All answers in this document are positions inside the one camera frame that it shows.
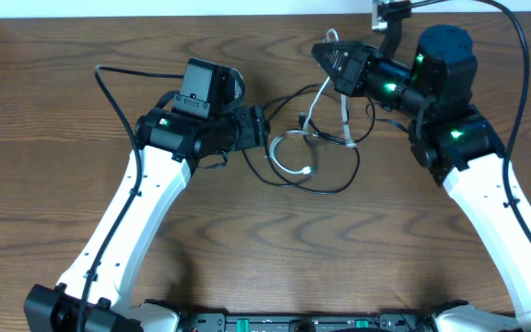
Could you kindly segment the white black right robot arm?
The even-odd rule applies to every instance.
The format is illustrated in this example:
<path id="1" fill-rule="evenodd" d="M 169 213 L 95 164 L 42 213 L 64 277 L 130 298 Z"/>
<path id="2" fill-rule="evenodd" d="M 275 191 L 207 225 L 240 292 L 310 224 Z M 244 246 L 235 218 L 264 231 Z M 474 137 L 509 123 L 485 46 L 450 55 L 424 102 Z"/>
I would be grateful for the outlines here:
<path id="1" fill-rule="evenodd" d="M 504 146 L 471 103 L 478 62 L 458 27 L 426 29 L 412 66 L 395 61 L 397 37 L 381 47 L 360 41 L 313 46 L 313 58 L 349 97 L 367 97 L 407 114 L 418 163 L 464 211 L 487 248 L 513 302 L 513 316 L 464 301 L 431 310 L 422 331 L 531 331 L 531 206 L 504 158 Z"/>

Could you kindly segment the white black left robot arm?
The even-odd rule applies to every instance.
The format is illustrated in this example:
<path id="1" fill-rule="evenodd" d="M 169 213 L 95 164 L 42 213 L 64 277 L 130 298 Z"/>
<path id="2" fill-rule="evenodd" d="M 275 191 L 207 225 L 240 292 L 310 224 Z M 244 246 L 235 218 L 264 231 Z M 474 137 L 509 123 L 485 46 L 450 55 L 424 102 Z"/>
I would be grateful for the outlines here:
<path id="1" fill-rule="evenodd" d="M 261 108 L 243 105 L 234 68 L 190 59 L 178 90 L 135 126 L 124 177 L 99 225 L 53 288 L 36 284 L 24 302 L 32 331 L 175 331 L 180 316 L 161 302 L 132 306 L 139 269 L 170 206 L 201 159 L 262 147 Z"/>

